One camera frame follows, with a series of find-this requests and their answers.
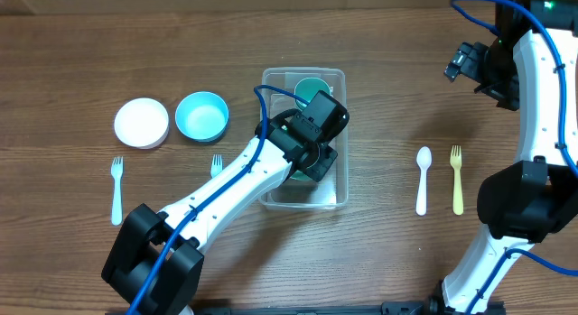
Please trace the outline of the grey-green bowl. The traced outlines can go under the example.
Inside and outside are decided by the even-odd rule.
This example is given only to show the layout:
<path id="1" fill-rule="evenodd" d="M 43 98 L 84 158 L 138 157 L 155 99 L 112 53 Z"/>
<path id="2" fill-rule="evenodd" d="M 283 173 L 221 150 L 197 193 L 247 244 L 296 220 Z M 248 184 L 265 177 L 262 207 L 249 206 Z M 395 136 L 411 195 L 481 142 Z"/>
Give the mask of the grey-green bowl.
<path id="1" fill-rule="evenodd" d="M 291 179 L 296 181 L 310 181 L 311 178 L 304 174 L 302 171 L 296 171 L 292 176 Z"/>

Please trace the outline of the green cup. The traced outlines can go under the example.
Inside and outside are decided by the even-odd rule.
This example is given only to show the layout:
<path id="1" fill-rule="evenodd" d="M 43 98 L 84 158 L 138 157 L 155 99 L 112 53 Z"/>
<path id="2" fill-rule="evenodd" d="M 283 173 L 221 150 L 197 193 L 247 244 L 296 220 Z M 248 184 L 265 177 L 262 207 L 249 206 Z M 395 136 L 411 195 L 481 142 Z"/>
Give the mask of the green cup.
<path id="1" fill-rule="evenodd" d="M 306 102 L 310 102 L 320 90 L 326 92 L 327 94 L 332 94 L 332 87 L 330 87 L 323 79 L 305 78 L 301 79 L 296 84 L 294 88 L 294 94 Z"/>

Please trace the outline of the light blue bowl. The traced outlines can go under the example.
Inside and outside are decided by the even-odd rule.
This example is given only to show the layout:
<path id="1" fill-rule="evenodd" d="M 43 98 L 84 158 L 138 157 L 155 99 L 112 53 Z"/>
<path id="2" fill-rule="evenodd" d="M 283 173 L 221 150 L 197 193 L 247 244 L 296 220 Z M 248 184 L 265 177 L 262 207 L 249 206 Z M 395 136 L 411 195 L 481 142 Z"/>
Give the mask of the light blue bowl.
<path id="1" fill-rule="evenodd" d="M 228 105 L 219 95 L 198 91 L 185 97 L 175 111 L 175 124 L 186 137 L 202 143 L 218 140 L 226 131 Z"/>

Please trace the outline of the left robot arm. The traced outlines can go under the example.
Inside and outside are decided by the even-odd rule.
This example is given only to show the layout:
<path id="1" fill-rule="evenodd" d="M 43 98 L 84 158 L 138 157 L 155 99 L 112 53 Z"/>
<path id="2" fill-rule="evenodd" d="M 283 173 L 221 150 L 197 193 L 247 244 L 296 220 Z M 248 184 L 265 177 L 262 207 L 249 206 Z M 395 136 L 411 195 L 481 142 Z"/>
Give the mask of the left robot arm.
<path id="1" fill-rule="evenodd" d="M 216 237 L 296 171 L 320 181 L 338 156 L 329 143 L 349 119 L 347 111 L 319 107 L 265 117 L 245 150 L 215 178 L 158 212 L 145 204 L 131 211 L 101 274 L 128 302 L 128 313 L 182 313 Z"/>

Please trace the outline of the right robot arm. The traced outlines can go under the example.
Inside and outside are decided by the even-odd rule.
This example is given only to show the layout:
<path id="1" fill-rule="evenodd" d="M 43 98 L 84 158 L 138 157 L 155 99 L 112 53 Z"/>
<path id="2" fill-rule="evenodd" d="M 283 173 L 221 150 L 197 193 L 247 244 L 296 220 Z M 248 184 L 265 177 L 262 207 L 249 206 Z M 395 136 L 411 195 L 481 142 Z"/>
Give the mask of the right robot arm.
<path id="1" fill-rule="evenodd" d="M 577 214 L 577 2 L 490 1 L 494 42 L 462 44 L 444 73 L 519 112 L 519 142 L 514 162 L 480 185 L 478 232 L 428 314 L 504 313 L 490 297 L 508 270 Z"/>

